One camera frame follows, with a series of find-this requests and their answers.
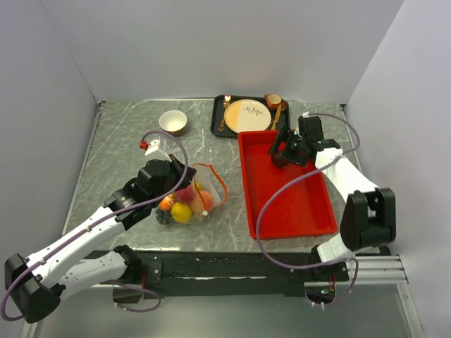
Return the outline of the dark purple passionfruit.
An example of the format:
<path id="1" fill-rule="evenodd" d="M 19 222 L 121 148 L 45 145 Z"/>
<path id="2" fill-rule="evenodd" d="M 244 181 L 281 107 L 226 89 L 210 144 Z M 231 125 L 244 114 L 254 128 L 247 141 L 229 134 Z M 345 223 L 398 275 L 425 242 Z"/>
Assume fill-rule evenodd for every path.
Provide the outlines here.
<path id="1" fill-rule="evenodd" d="M 271 161 L 278 169 L 286 168 L 290 163 L 284 158 L 282 153 L 272 154 Z"/>

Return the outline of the green orange mango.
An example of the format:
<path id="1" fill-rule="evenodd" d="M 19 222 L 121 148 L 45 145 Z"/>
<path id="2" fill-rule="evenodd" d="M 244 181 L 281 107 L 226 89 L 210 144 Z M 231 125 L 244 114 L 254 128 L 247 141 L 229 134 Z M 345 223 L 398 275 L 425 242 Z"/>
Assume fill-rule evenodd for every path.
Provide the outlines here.
<path id="1" fill-rule="evenodd" d="M 172 207 L 174 207 L 175 203 L 175 195 L 169 194 L 159 202 L 159 209 L 163 212 L 168 212 L 172 209 Z"/>

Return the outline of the red wrinkled fruit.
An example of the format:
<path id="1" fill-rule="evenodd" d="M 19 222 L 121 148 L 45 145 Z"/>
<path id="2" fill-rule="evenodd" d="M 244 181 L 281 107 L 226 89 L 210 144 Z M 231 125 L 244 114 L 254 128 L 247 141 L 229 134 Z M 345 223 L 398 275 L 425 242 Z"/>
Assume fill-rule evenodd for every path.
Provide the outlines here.
<path id="1" fill-rule="evenodd" d="M 174 197 L 177 202 L 182 204 L 189 204 L 196 196 L 195 190 L 192 186 L 180 189 L 174 192 Z"/>

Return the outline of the dark grape bunch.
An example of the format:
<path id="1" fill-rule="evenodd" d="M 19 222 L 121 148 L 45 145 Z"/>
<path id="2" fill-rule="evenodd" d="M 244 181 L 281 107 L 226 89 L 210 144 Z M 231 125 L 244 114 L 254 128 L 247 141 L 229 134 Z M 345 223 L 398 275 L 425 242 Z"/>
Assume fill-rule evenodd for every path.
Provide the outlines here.
<path id="1" fill-rule="evenodd" d="M 173 219 L 170 211 L 162 211 L 161 209 L 157 208 L 155 210 L 155 215 L 156 215 L 156 220 L 161 225 L 167 226 L 167 225 L 171 225 L 172 223 L 174 223 L 174 219 Z"/>

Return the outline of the green yellow orange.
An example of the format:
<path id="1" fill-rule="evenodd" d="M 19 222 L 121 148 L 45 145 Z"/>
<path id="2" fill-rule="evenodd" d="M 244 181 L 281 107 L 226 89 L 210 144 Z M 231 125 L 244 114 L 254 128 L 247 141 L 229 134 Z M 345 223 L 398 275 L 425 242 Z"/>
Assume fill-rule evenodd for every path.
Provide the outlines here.
<path id="1" fill-rule="evenodd" d="M 203 190 L 203 186 L 198 182 L 193 183 L 192 187 L 195 192 L 201 192 Z"/>

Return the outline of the yellow pear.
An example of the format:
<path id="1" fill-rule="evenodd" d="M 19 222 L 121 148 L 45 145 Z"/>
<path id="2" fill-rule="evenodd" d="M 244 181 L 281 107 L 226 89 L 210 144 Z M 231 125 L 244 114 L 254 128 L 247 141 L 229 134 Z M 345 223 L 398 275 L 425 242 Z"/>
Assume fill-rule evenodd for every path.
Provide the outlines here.
<path id="1" fill-rule="evenodd" d="M 177 223 L 188 223 L 192 218 L 192 209 L 189 204 L 176 202 L 171 208 L 171 216 Z"/>

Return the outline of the peach fruit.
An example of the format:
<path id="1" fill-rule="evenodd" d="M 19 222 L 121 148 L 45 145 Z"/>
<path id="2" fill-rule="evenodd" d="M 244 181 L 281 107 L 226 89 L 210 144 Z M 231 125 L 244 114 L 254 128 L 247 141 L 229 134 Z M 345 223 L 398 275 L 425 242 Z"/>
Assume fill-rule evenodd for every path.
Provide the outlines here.
<path id="1" fill-rule="evenodd" d="M 214 198 L 207 191 L 201 191 L 190 202 L 190 208 L 196 214 L 202 214 L 204 211 L 210 211 L 214 207 Z"/>

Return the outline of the clear zip top bag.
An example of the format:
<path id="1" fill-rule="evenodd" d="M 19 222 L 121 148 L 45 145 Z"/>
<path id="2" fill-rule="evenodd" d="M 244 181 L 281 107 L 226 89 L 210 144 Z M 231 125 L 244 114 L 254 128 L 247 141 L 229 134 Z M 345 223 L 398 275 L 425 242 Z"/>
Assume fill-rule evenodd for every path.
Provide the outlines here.
<path id="1" fill-rule="evenodd" d="M 188 186 L 165 197 L 154 210 L 160 225 L 206 222 L 212 210 L 227 201 L 228 188 L 212 164 L 195 163 L 194 169 Z"/>

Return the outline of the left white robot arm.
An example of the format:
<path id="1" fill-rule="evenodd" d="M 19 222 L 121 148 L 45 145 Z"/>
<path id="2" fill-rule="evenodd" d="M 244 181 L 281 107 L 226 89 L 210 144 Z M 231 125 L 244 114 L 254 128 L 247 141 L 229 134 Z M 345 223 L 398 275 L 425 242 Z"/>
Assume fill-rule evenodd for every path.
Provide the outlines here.
<path id="1" fill-rule="evenodd" d="M 175 156 L 151 159 L 124 186 L 115 191 L 85 222 L 27 257 L 12 255 L 5 262 L 6 302 L 12 299 L 20 318 L 36 323 L 51 314 L 62 300 L 102 282 L 125 284 L 144 279 L 140 257 L 127 245 L 88 259 L 100 244 L 120 235 L 151 215 L 160 200 L 186 188 L 196 170 Z"/>

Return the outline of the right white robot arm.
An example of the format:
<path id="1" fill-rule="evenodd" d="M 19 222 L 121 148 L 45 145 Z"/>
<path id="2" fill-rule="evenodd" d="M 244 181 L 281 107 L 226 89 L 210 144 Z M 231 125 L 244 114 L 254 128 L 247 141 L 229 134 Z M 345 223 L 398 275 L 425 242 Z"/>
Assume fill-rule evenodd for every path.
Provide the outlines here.
<path id="1" fill-rule="evenodd" d="M 333 272 L 333 264 L 352 260 L 353 253 L 367 247 L 391 243 L 396 238 L 396 201 L 390 188 L 380 188 L 367 179 L 346 157 L 344 150 L 334 139 L 323 135 L 322 113 L 304 113 L 297 120 L 297 128 L 279 129 L 269 149 L 271 160 L 278 168 L 288 164 L 314 169 L 285 185 L 273 194 L 262 207 L 258 221 L 266 209 L 297 183 L 324 174 L 345 201 L 340 232 L 328 241 L 312 249 L 312 260 L 304 269 L 315 280 L 325 280 Z"/>

